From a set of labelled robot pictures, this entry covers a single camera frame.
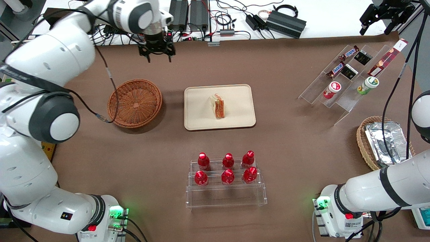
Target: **green led light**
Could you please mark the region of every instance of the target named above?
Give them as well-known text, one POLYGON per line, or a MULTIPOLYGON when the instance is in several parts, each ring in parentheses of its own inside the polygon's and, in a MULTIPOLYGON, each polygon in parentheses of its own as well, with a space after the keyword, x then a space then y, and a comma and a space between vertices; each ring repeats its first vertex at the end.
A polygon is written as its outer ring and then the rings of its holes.
POLYGON ((122 216, 123 212, 124 212, 124 209, 119 205, 113 206, 109 209, 109 214, 113 218, 117 218, 118 216, 122 216))
POLYGON ((316 202, 320 207, 328 208, 329 203, 330 203, 330 197, 321 196, 321 197, 316 199, 316 202))

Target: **clear acrylic stand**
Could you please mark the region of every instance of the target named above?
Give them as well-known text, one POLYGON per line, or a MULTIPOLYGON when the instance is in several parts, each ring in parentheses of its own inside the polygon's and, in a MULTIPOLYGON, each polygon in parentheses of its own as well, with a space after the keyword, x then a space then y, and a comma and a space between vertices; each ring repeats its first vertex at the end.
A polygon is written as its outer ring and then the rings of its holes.
POLYGON ((186 190, 186 207, 193 209, 241 205, 263 206, 267 204, 266 186, 256 161, 254 166, 258 171, 257 179, 250 184, 246 184, 242 181, 242 175, 245 170, 240 168, 241 160, 241 158, 234 158, 233 173, 235 179, 230 185, 224 185, 221 181, 221 174, 224 172, 222 159, 211 160, 211 170, 205 171, 209 179, 209 183, 206 186, 198 186, 194 182, 194 175, 199 170, 199 165, 197 160, 191 161, 186 190))
POLYGON ((333 70, 340 63, 341 60, 339 59, 339 56, 345 54, 352 48, 352 46, 347 45, 299 96, 299 99, 303 98, 310 104, 314 104, 315 101, 318 100, 327 108, 331 108, 335 103, 343 108, 345 112, 334 125, 346 117, 352 111, 355 105, 363 98, 364 95, 359 94, 357 92, 357 88, 366 78, 369 77, 367 73, 370 71, 370 69, 382 58, 385 53, 391 49, 391 47, 388 45, 384 45, 384 47, 382 47, 382 49, 377 52, 365 45, 361 50, 373 57, 366 65, 363 65, 354 59, 356 54, 344 61, 345 64, 349 64, 358 72, 356 76, 354 76, 351 80, 346 78, 341 73, 337 74, 334 79, 327 77, 326 74, 333 70), (342 86, 342 89, 331 99, 327 99, 323 96, 323 92, 332 81, 339 82, 342 86))

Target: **brown table surface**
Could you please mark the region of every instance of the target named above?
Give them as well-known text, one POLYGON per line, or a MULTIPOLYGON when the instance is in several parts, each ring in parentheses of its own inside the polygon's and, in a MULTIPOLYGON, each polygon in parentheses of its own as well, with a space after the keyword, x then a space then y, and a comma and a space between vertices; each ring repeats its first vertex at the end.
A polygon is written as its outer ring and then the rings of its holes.
MULTIPOLYGON (((398 35, 349 38, 281 39, 176 44, 177 55, 152 55, 151 63, 136 46, 102 47, 116 84, 142 78, 163 93, 163 108, 149 125, 127 130, 99 121, 77 101, 81 126, 58 145, 53 165, 61 187, 71 192, 110 194, 143 229, 150 242, 312 241, 312 201, 325 186, 370 172, 356 143, 356 129, 369 116, 382 115, 384 103, 400 72, 402 55, 382 74, 378 88, 365 96, 344 120, 336 108, 311 106, 297 99, 347 44, 368 44, 379 50, 398 35), (184 128, 187 87, 249 84, 257 124, 253 128, 190 132, 184 128), (219 158, 254 150, 267 188, 262 207, 185 207, 189 161, 199 152, 219 158)), ((387 117, 406 130, 411 71, 408 68, 394 94, 387 117)), ((89 70, 68 83, 88 105, 106 114, 112 93, 99 56, 89 70)), ((416 153, 429 148, 413 128, 416 153)), ((39 241, 74 242, 33 226, 39 241)), ((319 236, 323 241, 343 241, 319 236)), ((381 242, 429 241, 430 231, 413 227, 410 211, 384 221, 381 242)), ((18 229, 0 230, 0 241, 30 241, 18 229)))

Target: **wicker basket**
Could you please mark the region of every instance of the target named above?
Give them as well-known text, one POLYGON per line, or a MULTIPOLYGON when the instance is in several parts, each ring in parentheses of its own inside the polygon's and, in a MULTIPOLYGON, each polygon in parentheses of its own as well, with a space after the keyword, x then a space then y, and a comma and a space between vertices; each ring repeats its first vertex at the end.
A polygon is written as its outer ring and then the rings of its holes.
MULTIPOLYGON (((391 120, 388 118, 385 118, 385 122, 388 122, 388 121, 391 121, 391 120)), ((367 141, 366 133, 364 132, 364 126, 366 124, 374 123, 374 122, 382 122, 382 117, 380 116, 369 117, 361 123, 361 125, 357 129, 357 143, 364 161, 366 161, 367 165, 372 170, 375 171, 375 170, 381 169, 381 167, 378 165, 378 163, 376 162, 373 156, 373 151, 370 147, 369 142, 367 141)), ((409 149, 411 151, 412 156, 415 156, 414 148, 412 147, 412 144, 410 142, 409 142, 409 149)))
MULTIPOLYGON (((151 122, 161 109, 163 98, 154 83, 134 79, 117 87, 118 114, 114 123, 125 128, 137 128, 151 122)), ((114 118, 117 107, 115 91, 107 103, 107 113, 114 118)))

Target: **foil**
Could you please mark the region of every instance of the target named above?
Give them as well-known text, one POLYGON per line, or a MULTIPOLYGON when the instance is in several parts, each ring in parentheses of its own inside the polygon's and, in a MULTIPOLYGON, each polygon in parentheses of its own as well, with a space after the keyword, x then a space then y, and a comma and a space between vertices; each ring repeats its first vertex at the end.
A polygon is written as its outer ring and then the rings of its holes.
POLYGON ((382 136, 382 123, 375 122, 364 126, 364 130, 373 151, 375 160, 381 167, 401 163, 406 160, 406 150, 412 157, 409 149, 406 149, 406 139, 400 124, 396 122, 384 123, 384 135, 388 152, 382 136))

